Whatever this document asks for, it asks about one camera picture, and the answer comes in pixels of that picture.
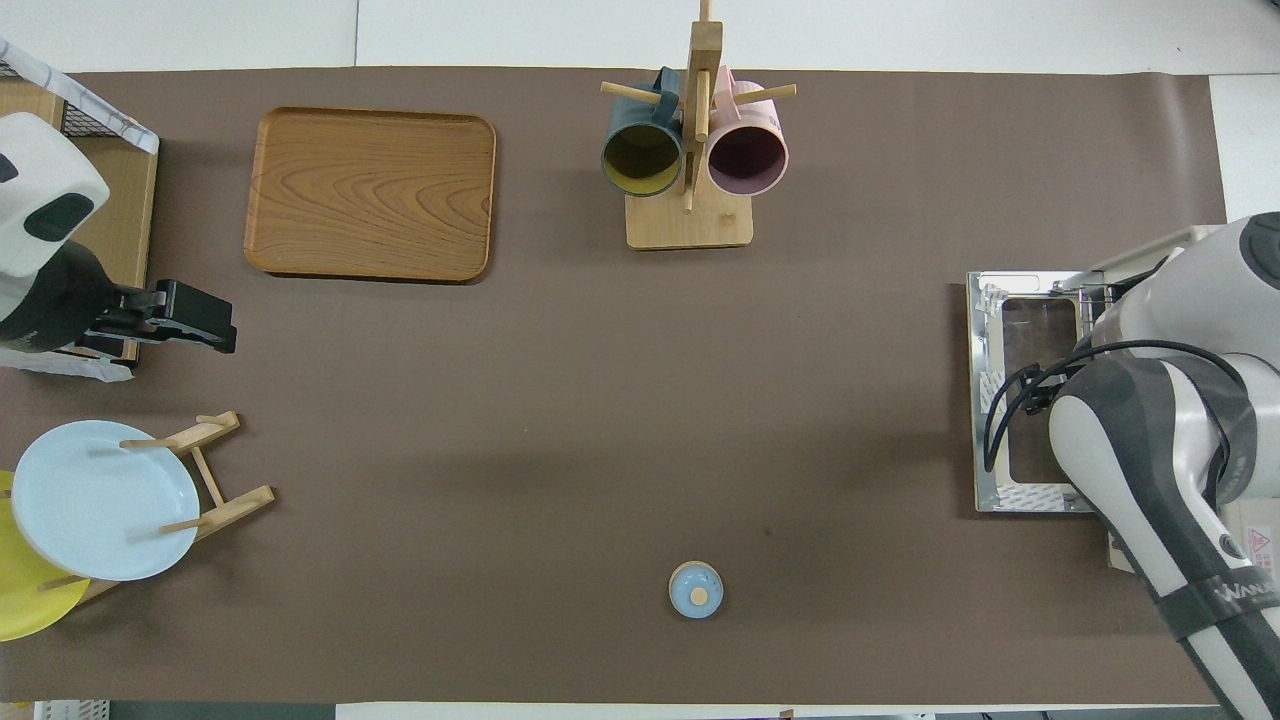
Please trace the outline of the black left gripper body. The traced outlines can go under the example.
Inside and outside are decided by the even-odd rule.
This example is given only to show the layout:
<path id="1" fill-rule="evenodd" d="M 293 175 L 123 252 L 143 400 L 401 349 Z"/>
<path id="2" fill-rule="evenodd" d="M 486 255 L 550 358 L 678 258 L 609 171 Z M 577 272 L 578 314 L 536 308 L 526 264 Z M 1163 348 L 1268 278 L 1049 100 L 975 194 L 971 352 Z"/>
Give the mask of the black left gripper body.
<path id="1" fill-rule="evenodd" d="M 64 243 L 35 274 L 3 274 L 1 345 L 42 354 L 77 341 L 119 299 L 96 255 Z"/>

